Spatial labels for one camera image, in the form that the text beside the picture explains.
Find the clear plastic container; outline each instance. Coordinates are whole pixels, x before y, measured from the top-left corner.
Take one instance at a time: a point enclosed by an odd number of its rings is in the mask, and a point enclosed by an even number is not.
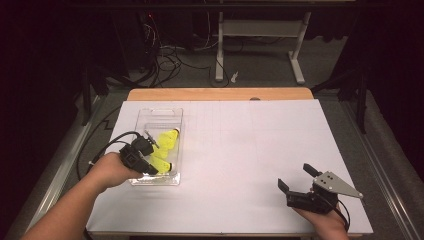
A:
[[[183,139],[183,109],[142,109],[135,131],[147,138],[150,134],[159,148],[145,159],[159,170],[156,175],[130,179],[132,185],[178,185],[181,179],[181,152]]]

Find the white tabletop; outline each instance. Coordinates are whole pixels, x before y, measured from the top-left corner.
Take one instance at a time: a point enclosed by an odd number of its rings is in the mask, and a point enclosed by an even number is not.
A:
[[[93,234],[308,235],[312,226],[286,206],[277,179],[307,192],[309,163],[354,186],[318,100],[127,101],[111,139],[133,131],[143,108],[184,109],[181,183],[108,189],[88,222]],[[361,201],[339,198],[349,233],[372,233]]]

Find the person's hand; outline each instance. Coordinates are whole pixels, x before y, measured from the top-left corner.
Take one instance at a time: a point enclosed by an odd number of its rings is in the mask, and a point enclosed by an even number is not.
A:
[[[141,177],[143,177],[142,173],[131,170],[122,164],[118,153],[108,153],[94,164],[84,179],[91,181],[103,192],[107,188],[122,184],[127,179]]]
[[[344,221],[335,211],[324,215],[298,208],[293,208],[293,210],[314,226],[316,233],[321,239],[349,239],[344,228]]]

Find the human arm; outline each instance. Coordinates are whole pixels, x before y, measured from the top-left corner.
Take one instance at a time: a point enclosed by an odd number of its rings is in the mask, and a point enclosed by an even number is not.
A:
[[[119,154],[106,154],[22,239],[81,239],[97,196],[127,179],[142,176],[125,167]]]
[[[335,212],[317,214],[298,208],[293,208],[299,215],[308,220],[315,228],[315,232],[323,240],[346,240],[349,239],[344,228],[342,218]]]

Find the black cable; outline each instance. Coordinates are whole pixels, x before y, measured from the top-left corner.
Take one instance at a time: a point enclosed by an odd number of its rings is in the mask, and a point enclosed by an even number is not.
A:
[[[88,233],[87,228],[84,228],[83,235],[84,235],[85,239],[87,239],[87,240],[93,240],[93,238],[92,238],[92,237],[90,236],[90,234]]]
[[[112,145],[112,144],[114,144],[114,143],[116,143],[116,142],[118,142],[118,140],[119,139],[121,139],[122,137],[124,137],[124,136],[127,136],[127,135],[131,135],[131,134],[135,134],[137,137],[141,137],[141,135],[140,135],[140,133],[138,133],[138,132],[136,132],[136,131],[129,131],[129,132],[126,132],[126,133],[123,133],[123,134],[121,134],[121,135],[119,135],[119,136],[117,136],[116,138],[114,138],[114,139],[112,139],[108,144],[106,144],[98,153],[97,153],[97,155],[93,158],[93,161],[91,161],[91,164],[90,164],[90,166],[88,167],[88,169],[87,169],[87,172],[86,172],[86,174],[91,170],[91,168],[93,167],[93,165],[94,164],[96,164],[96,162],[99,160],[99,158],[100,158],[100,156],[104,153],[104,151],[106,151],[106,149],[108,148],[108,147],[110,147],[110,145]]]
[[[350,215],[349,215],[349,212],[347,211],[346,206],[342,203],[343,207],[346,209],[346,212],[348,213],[349,221],[347,221],[346,217],[342,214],[342,212],[340,212],[340,210],[337,207],[333,206],[327,199],[325,199],[323,196],[321,196],[319,194],[316,194],[316,196],[319,197],[321,200],[323,200],[325,203],[327,203],[328,206],[330,206],[334,210],[334,212],[336,212],[337,215],[339,215],[342,218],[343,222],[345,223],[344,228],[345,228],[346,232],[348,232],[349,227],[350,227]]]
[[[348,219],[347,230],[349,230],[349,227],[350,227],[350,214],[349,214],[349,211],[347,210],[346,205],[344,205],[344,203],[343,203],[342,201],[340,201],[340,200],[339,200],[339,203],[341,203],[341,204],[342,204],[343,208],[344,208],[344,209],[345,209],[345,211],[346,211],[347,219]]]
[[[110,113],[108,113],[104,118],[102,118],[102,120],[96,125],[96,127],[93,129],[93,131],[90,133],[90,135],[85,139],[85,141],[84,141],[84,143],[81,147],[81,150],[78,153],[77,159],[76,159],[75,168],[76,168],[78,180],[81,180],[81,178],[82,178],[81,173],[79,171],[79,159],[81,157],[81,153],[84,151],[85,147],[87,146],[88,141],[90,141],[91,137],[93,137],[94,133],[96,132],[96,130],[100,127],[100,125],[102,123],[106,123],[106,126],[104,128],[105,130],[112,130],[113,129],[113,128],[108,127],[109,120],[107,120],[107,118],[110,117],[116,110],[118,110],[120,108],[121,108],[121,106],[114,108]]]

